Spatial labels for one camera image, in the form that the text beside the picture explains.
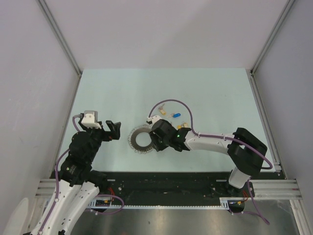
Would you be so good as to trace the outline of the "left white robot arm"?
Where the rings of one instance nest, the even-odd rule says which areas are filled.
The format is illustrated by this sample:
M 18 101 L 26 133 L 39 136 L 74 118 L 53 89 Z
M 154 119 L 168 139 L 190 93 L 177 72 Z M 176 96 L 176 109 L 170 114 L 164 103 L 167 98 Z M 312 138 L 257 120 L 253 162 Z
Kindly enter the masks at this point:
M 92 162 L 103 142 L 120 138 L 121 123 L 106 121 L 104 130 L 100 121 L 79 120 L 82 130 L 71 138 L 68 149 L 61 155 L 63 163 L 56 162 L 56 187 L 31 235 L 69 235 L 76 222 L 96 197 L 108 190 L 104 173 L 93 170 Z

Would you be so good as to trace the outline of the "metal ring key organizer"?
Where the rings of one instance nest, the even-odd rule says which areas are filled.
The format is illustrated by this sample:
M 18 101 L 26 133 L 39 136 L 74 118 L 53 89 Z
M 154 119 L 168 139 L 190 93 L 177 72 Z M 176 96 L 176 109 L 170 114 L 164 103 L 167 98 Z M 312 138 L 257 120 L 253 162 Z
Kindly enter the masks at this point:
M 150 131 L 151 127 L 148 124 L 134 127 L 127 138 L 128 146 L 138 154 L 151 152 L 154 148 L 149 136 Z

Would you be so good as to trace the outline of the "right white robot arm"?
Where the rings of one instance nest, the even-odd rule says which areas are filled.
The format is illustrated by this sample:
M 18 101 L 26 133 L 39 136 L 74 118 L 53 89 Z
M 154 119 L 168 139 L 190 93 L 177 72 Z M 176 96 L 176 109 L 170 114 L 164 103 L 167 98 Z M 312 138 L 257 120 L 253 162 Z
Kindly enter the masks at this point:
M 147 123 L 151 125 L 149 136 L 157 152 L 171 147 L 178 152 L 206 150 L 228 155 L 235 164 L 225 183 L 230 196 L 238 196 L 247 181 L 258 175 L 263 167 L 268 148 L 244 128 L 237 128 L 229 135 L 209 135 L 189 127 L 176 129 L 159 116 L 149 117 Z

